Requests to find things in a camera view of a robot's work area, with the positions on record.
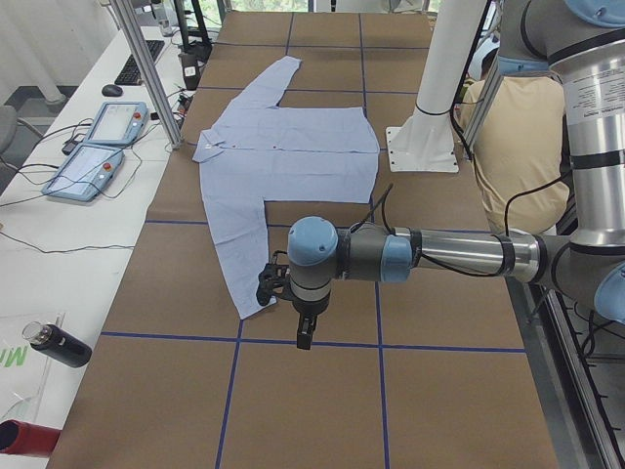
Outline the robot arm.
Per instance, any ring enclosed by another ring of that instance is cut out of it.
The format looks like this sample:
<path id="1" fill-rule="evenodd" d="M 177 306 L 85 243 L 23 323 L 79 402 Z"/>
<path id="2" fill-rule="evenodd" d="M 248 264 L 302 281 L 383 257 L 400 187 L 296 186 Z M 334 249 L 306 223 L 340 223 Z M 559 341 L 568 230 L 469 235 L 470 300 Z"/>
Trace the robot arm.
<path id="1" fill-rule="evenodd" d="M 624 319 L 624 5 L 508 1 L 495 68 L 505 96 L 548 102 L 515 141 L 503 109 L 472 166 L 489 232 L 459 234 L 320 217 L 288 236 L 283 296 L 308 349 L 335 279 L 404 282 L 417 267 L 513 277 Z"/>

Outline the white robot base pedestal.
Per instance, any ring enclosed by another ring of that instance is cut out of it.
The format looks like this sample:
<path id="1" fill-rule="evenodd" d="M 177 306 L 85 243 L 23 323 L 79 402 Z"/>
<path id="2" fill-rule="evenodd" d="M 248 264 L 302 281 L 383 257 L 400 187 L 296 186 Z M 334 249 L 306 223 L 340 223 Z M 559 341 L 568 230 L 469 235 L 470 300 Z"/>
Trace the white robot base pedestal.
<path id="1" fill-rule="evenodd" d="M 393 172 L 459 171 L 450 112 L 487 11 L 485 0 L 441 4 L 414 111 L 402 126 L 386 129 Z"/>

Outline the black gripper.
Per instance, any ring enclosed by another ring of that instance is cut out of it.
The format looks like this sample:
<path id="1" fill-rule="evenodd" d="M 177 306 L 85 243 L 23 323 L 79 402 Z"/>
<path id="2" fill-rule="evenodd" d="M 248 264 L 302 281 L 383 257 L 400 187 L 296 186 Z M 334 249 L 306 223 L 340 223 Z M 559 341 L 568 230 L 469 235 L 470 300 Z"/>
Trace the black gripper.
<path id="1" fill-rule="evenodd" d="M 305 288 L 290 280 L 290 288 L 294 295 L 292 301 L 298 313 L 299 322 L 296 337 L 298 349 L 310 349 L 315 331 L 315 317 L 326 311 L 331 295 L 331 282 L 315 288 Z"/>

